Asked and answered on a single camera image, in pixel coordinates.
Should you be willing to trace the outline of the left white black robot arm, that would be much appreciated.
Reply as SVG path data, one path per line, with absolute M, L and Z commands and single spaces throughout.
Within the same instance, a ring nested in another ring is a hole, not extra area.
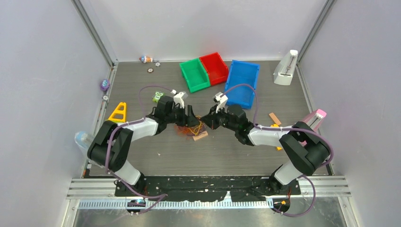
M 106 167 L 127 183 L 134 196 L 141 195 L 146 186 L 145 176 L 128 161 L 131 143 L 135 140 L 160 134 L 168 124 L 194 127 L 200 124 L 192 106 L 182 106 L 170 96 L 163 96 L 145 118 L 131 123 L 117 124 L 105 121 L 87 150 L 91 161 Z

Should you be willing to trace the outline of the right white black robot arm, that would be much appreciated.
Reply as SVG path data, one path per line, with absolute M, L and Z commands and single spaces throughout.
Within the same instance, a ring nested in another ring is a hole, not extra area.
M 244 145 L 281 147 L 289 161 L 267 180 L 267 190 L 274 194 L 282 194 L 300 176 L 311 176 L 316 169 L 328 164 L 332 156 L 331 145 L 305 122 L 284 128 L 262 126 L 249 121 L 239 105 L 221 110 L 215 105 L 200 120 L 213 130 L 220 126 L 232 130 Z

